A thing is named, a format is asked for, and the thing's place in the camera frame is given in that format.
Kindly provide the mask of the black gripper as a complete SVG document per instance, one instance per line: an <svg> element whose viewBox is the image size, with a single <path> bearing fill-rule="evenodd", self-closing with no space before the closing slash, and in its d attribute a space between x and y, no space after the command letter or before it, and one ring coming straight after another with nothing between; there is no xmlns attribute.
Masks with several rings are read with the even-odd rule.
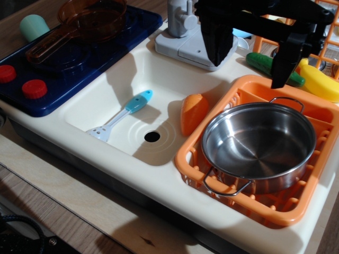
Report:
<svg viewBox="0 0 339 254"><path fill-rule="evenodd" d="M209 60L217 67L233 47L233 28L279 43L273 58L272 89L302 87L295 72L302 44L320 50L334 14L313 1L198 1L196 15Z"/></svg>

